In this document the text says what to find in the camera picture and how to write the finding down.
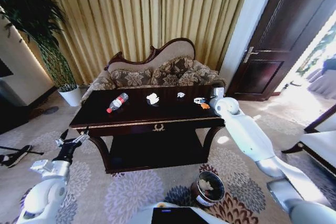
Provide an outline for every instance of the chair leg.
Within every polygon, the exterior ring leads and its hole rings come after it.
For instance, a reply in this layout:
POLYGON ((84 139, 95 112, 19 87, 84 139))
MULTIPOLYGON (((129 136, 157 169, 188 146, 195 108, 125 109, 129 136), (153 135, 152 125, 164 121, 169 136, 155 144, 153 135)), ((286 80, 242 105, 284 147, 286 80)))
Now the chair leg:
POLYGON ((289 154, 289 153, 301 152, 302 150, 303 150, 303 144, 301 142, 298 142, 292 148, 290 148, 288 150, 283 150, 281 152, 285 153, 285 154, 289 154))

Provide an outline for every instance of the door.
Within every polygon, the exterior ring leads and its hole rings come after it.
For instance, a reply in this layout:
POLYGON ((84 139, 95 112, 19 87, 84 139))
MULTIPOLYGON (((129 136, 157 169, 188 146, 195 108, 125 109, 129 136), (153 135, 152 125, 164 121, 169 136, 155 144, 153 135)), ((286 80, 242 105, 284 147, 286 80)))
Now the door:
POLYGON ((336 9, 336 0, 269 0, 227 96, 267 100, 336 9))

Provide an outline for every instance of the lower shelf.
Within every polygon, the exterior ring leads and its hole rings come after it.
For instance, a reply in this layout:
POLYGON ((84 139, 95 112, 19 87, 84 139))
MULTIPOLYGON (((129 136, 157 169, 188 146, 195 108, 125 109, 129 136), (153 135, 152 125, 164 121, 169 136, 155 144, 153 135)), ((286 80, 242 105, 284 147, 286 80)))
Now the lower shelf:
POLYGON ((115 136, 107 173, 206 163, 195 130, 115 136))

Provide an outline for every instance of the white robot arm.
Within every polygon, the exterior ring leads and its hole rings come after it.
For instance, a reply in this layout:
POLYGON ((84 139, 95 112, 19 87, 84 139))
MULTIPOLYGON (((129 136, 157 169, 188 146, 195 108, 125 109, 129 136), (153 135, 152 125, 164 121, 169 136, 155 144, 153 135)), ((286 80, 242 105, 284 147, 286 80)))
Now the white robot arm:
POLYGON ((223 98, 224 88, 216 88, 210 101, 240 150, 266 175, 276 178, 267 183, 274 199, 297 223, 336 223, 336 212, 317 186, 300 169, 279 159, 271 140, 258 124, 239 108, 233 98, 223 98))
POLYGON ((70 177, 69 167, 72 163, 73 152, 89 138, 86 130, 83 135, 74 140, 63 141, 67 133, 66 130, 56 141, 61 147, 61 151, 52 162, 49 160, 36 161, 30 168, 40 173, 43 181, 34 186, 28 193, 17 223, 56 223, 57 212, 67 192, 66 185, 70 177))

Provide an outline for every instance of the door handle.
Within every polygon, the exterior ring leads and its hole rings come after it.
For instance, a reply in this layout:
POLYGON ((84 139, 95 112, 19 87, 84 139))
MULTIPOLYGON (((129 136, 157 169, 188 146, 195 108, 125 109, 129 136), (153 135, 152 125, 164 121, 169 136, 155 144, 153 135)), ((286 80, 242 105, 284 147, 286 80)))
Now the door handle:
POLYGON ((246 53, 246 56, 244 58, 243 63, 246 63, 248 61, 248 59, 250 58, 251 55, 257 55, 259 52, 252 52, 254 49, 254 47, 249 47, 248 51, 246 53))

